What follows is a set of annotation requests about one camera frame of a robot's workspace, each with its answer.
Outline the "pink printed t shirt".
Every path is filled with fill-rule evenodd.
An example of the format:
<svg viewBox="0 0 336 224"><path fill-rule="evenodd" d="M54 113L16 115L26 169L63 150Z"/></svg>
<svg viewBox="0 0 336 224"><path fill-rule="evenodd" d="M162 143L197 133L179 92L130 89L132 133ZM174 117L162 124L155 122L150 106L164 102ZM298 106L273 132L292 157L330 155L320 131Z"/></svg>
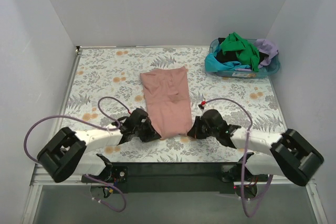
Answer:
<svg viewBox="0 0 336 224"><path fill-rule="evenodd" d="M154 69L140 79L147 113L161 139L186 135L193 124L187 69Z"/></svg>

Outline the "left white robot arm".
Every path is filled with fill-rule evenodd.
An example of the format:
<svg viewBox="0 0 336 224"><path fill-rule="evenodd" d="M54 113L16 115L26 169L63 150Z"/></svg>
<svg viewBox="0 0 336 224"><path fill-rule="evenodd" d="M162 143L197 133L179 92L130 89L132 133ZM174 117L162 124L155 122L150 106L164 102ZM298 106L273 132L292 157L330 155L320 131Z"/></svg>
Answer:
<svg viewBox="0 0 336 224"><path fill-rule="evenodd" d="M65 181L72 174L81 174L85 183L90 177L108 183L119 181L119 171L107 157L88 153L124 144L134 137L144 143L161 137L152 126L148 113L139 108L112 122L106 130L61 128L38 153L37 160L56 183Z"/></svg>

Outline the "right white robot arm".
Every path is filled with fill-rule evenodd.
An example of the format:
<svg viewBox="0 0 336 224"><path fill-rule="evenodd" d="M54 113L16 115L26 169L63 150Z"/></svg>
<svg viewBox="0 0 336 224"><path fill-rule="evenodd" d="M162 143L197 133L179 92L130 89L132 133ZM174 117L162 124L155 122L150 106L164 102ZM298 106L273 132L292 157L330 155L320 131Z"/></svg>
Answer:
<svg viewBox="0 0 336 224"><path fill-rule="evenodd" d="M196 117L188 136L195 139L216 138L223 146L243 149L244 162L251 175L283 176L298 186L305 186L324 163L323 156L296 130L266 133L227 124L215 109Z"/></svg>

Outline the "floral patterned table mat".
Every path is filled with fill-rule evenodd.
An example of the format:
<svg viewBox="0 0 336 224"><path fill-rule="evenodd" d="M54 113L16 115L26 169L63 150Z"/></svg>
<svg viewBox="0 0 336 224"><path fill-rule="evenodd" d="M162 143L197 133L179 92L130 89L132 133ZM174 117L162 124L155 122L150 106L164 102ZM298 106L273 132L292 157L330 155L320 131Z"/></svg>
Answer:
<svg viewBox="0 0 336 224"><path fill-rule="evenodd" d="M224 120L266 133L286 130L269 79L223 78L204 70L207 47L113 48L82 51L67 97L63 126L87 130L106 126L127 109L145 108L140 73L153 69L187 70L193 116L198 104L209 101ZM194 140L176 136L142 143L134 138L119 146L99 149L112 162L236 162L243 150L221 146L214 138Z"/></svg>

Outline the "teal t shirt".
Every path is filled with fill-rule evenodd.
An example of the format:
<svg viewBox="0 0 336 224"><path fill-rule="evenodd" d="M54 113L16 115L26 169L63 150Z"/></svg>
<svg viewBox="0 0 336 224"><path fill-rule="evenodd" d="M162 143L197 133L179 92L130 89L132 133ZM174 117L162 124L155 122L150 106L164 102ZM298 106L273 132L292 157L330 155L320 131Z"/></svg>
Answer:
<svg viewBox="0 0 336 224"><path fill-rule="evenodd" d="M239 61L229 61L221 63L215 58L214 54L208 54L204 62L205 62L205 71L210 73L235 70L242 66L242 64Z"/></svg>

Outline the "black t shirt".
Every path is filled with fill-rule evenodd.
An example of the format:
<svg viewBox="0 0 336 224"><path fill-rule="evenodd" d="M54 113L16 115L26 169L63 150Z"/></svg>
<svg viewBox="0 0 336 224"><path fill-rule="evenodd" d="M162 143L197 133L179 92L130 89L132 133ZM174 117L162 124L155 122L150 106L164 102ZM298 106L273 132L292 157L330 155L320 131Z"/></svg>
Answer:
<svg viewBox="0 0 336 224"><path fill-rule="evenodd" d="M239 60L237 59L235 51L226 51L226 52L223 52L222 50L220 50L216 54L215 58L220 63L227 63L227 62L233 62L233 61L239 62Z"/></svg>

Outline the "teal plastic basket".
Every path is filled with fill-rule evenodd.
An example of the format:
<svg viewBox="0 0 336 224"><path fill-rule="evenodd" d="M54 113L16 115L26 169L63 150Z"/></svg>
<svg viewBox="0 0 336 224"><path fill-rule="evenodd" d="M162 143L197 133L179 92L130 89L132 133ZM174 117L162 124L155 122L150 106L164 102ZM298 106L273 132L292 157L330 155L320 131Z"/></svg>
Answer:
<svg viewBox="0 0 336 224"><path fill-rule="evenodd" d="M256 40L247 39L247 41L253 44ZM280 62L278 59L278 55L276 55L272 59L270 65L262 67L261 69L259 69L259 72L253 72L250 69L239 68L236 70L227 70L227 71L222 71L222 72L213 73L213 74L216 74L217 76L220 76L220 77L263 79L272 74L277 73L279 68L280 68Z"/></svg>

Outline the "green t shirt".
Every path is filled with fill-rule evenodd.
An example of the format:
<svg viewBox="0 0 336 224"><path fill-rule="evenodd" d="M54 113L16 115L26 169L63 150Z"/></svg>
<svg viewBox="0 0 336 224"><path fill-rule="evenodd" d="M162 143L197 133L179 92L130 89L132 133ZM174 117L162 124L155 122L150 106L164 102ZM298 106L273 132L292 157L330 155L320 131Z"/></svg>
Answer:
<svg viewBox="0 0 336 224"><path fill-rule="evenodd" d="M233 32L229 34L223 42L219 44L223 54L234 52L237 60L242 65L250 65L252 71L259 72L260 53L256 46L241 38L239 34Z"/></svg>

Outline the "lavender t shirt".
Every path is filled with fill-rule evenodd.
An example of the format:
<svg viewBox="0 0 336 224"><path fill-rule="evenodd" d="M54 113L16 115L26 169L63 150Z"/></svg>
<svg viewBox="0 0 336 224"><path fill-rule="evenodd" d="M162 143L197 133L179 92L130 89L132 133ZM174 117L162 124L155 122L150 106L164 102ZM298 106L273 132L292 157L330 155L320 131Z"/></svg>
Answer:
<svg viewBox="0 0 336 224"><path fill-rule="evenodd" d="M259 69L270 65L272 59L278 55L278 46L268 39L257 39L254 46L259 51Z"/></svg>

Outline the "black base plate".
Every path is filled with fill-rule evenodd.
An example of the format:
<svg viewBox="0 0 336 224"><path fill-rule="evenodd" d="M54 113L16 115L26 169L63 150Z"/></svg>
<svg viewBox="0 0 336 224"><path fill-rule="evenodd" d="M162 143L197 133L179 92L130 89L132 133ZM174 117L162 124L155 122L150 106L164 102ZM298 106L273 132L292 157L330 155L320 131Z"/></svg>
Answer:
<svg viewBox="0 0 336 224"><path fill-rule="evenodd" d="M219 192L233 194L241 162L114 163L105 179L123 193Z"/></svg>

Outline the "aluminium frame rail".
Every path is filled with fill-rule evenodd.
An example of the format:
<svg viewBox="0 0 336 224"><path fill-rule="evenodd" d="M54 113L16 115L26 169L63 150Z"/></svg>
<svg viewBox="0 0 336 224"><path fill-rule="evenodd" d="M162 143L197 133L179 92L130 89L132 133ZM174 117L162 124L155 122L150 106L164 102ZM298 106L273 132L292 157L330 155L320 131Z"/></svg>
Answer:
<svg viewBox="0 0 336 224"><path fill-rule="evenodd" d="M115 162L111 164L113 169L125 168L127 176L178 176L178 175L217 175L227 172L230 169L238 170L237 177L241 176L242 161L239 162L223 162L223 163L123 163ZM265 159L258 159L257 155L251 156L245 163L245 173L250 175L275 175L283 176L298 186L305 186L312 176L317 171L319 165L309 166L308 163L301 164L299 161L290 160L289 162L281 160L279 163L273 160L270 156L265 156ZM61 172L65 175L60 182L68 180L71 176L81 176L83 174L91 174L94 176L102 175L106 165L103 162L84 161L80 162L77 168L68 173Z"/></svg>

